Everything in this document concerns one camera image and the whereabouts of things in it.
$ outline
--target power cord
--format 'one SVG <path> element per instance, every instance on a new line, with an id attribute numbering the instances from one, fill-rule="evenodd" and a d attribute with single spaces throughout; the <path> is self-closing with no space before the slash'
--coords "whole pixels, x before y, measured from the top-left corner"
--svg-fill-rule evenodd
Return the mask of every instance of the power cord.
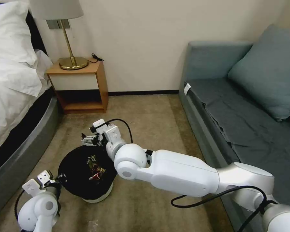
<path id="1" fill-rule="evenodd" d="M 16 199 L 16 202 L 15 202 L 15 205 L 14 205 L 14 214 L 15 214 L 15 218 L 16 218 L 16 221 L 18 221 L 18 214 L 17 214 L 17 206 L 18 206 L 18 202 L 19 202 L 19 199 L 20 197 L 22 196 L 22 194 L 25 192 L 25 190 L 23 190 L 20 195 L 17 197 Z"/>
<path id="2" fill-rule="evenodd" d="M 239 187 L 235 187 L 235 188 L 232 188 L 232 189 L 229 189 L 229 190 L 226 190 L 224 192 L 221 192 L 217 195 L 214 195 L 212 197 L 209 197 L 205 200 L 202 200 L 200 202 L 197 202 L 197 203 L 194 203 L 194 204 L 191 204 L 191 205 L 176 205 L 174 204 L 174 201 L 178 200 L 178 199 L 181 199 L 181 198 L 184 198 L 186 197 L 186 195 L 182 195 L 182 196 L 179 196 L 179 197 L 176 197 L 174 199 L 171 200 L 171 205 L 176 207 L 176 208 L 192 208 L 192 207 L 196 207 L 196 206 L 200 206 L 200 205 L 203 205 L 204 203 L 207 203 L 209 201 L 212 201 L 218 197 L 221 197 L 227 193 L 230 193 L 230 192 L 234 192 L 234 191 L 237 191 L 237 190 L 240 190 L 240 189 L 255 189 L 255 190 L 258 190 L 262 196 L 263 196 L 263 200 L 261 202 L 261 204 L 259 205 L 259 207 L 246 219 L 246 221 L 242 224 L 242 226 L 240 227 L 240 229 L 238 230 L 238 232 L 242 232 L 244 230 L 244 228 L 248 225 L 248 223 L 259 213 L 264 213 L 264 209 L 265 207 L 268 205 L 268 204 L 278 204 L 272 200 L 267 200 L 267 197 L 266 197 L 266 194 L 265 192 L 258 188 L 258 187 L 255 187 L 255 186 L 251 186 L 251 185 L 244 185 L 244 186 L 239 186 Z"/>
<path id="3" fill-rule="evenodd" d="M 113 121 L 121 121 L 121 122 L 123 122 L 124 124 L 126 124 L 128 130 L 129 130 L 131 143 L 133 143 L 132 133 L 131 133 L 130 127 L 129 127 L 128 123 L 126 123 L 126 122 L 125 122 L 124 120 L 122 120 L 122 119 L 111 119 L 111 120 L 108 120 L 108 121 L 106 121 L 105 123 L 102 123 L 101 125 L 99 125 L 99 126 L 97 126 L 97 127 L 93 127 L 93 126 L 92 126 L 92 127 L 90 128 L 90 130 L 91 130 L 92 133 L 94 133 L 98 128 L 100 128 L 100 127 L 102 127 L 102 126 L 104 126 L 104 125 L 106 125 L 106 124 L 109 124 L 110 122 L 113 122 Z"/>
<path id="4" fill-rule="evenodd" d="M 91 63 L 97 63 L 98 61 L 102 61 L 102 62 L 104 61 L 104 59 L 101 59 L 101 58 L 97 57 L 94 53 L 91 53 L 91 56 L 92 56 L 92 58 L 97 60 L 95 62 L 88 60 Z"/>

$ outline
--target floor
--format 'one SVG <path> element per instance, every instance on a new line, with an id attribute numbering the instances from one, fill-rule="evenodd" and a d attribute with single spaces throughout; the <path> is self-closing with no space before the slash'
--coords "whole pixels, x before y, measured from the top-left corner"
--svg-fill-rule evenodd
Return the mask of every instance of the floor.
<path id="1" fill-rule="evenodd" d="M 133 140 L 143 148 L 168 149 L 203 159 L 178 95 L 110 97 L 106 114 L 65 115 L 48 149 L 28 179 L 48 169 L 57 174 L 63 157 L 81 145 L 81 133 L 89 134 L 92 122 L 122 118 L 130 124 Z M 129 141 L 126 127 L 118 122 Z M 19 190 L 0 212 L 0 232 L 19 231 L 14 203 Z M 170 200 L 177 194 L 152 187 L 149 183 L 128 181 L 117 176 L 111 194 L 98 204 L 89 204 L 62 189 L 61 217 L 53 232 L 149 232 L 149 231 L 233 231 L 220 199 L 190 209 L 174 208 Z M 29 199 L 23 195 L 20 207 Z M 185 198 L 181 204 L 194 203 Z"/>

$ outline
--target nightstand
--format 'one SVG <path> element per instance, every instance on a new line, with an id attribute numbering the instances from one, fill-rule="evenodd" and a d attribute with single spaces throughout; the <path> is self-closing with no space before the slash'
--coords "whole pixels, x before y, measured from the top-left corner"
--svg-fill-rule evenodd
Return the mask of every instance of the nightstand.
<path id="1" fill-rule="evenodd" d="M 89 62 L 78 70 L 63 70 L 57 61 L 46 73 L 64 113 L 106 112 L 109 95 L 103 62 Z"/>

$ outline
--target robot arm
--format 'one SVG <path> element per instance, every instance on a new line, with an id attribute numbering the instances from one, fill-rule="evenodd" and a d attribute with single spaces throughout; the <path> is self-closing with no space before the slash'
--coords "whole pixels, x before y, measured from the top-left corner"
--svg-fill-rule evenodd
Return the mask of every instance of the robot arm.
<path id="1" fill-rule="evenodd" d="M 274 200 L 274 176 L 267 171 L 242 163 L 232 163 L 221 169 L 208 166 L 199 158 L 167 151 L 150 151 L 137 144 L 126 144 L 116 125 L 106 125 L 103 119 L 93 123 L 91 136 L 82 134 L 86 146 L 104 146 L 114 161 L 115 169 L 124 179 L 139 179 L 154 187 L 192 197 L 209 193 L 219 194 L 239 186 L 254 186 L 262 190 L 268 200 Z M 20 210 L 18 223 L 22 229 L 51 232 L 56 223 L 60 187 L 47 171 L 31 179 L 23 189 L 33 196 Z M 252 188 L 243 188 L 233 194 L 234 201 L 243 208 L 255 211 L 263 195 Z M 266 232 L 290 232 L 290 206 L 269 204 L 263 215 Z"/>
<path id="2" fill-rule="evenodd" d="M 104 136 L 108 141 L 107 153 L 114 161 L 119 176 L 124 179 L 147 181 L 156 188 L 192 197 L 249 185 L 260 188 L 268 200 L 274 200 L 274 176 L 265 170 L 236 162 L 215 169 L 196 157 L 167 150 L 150 151 L 137 144 L 126 144 L 120 138 L 118 127 L 104 125 L 103 119 L 93 123 L 93 127 L 99 127 L 99 138 Z M 255 189 L 243 188 L 234 192 L 233 200 L 243 208 L 255 211 L 263 196 Z M 269 204 L 263 215 L 263 227 L 268 232 L 290 232 L 290 206 Z"/>

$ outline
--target sofa armrest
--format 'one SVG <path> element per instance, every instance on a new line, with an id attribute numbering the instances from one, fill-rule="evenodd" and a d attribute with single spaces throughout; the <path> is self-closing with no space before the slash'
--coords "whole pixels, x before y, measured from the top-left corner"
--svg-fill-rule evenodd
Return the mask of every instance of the sofa armrest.
<path id="1" fill-rule="evenodd" d="M 188 44 L 181 87 L 191 79 L 226 77 L 251 48 L 247 41 L 193 41 Z"/>

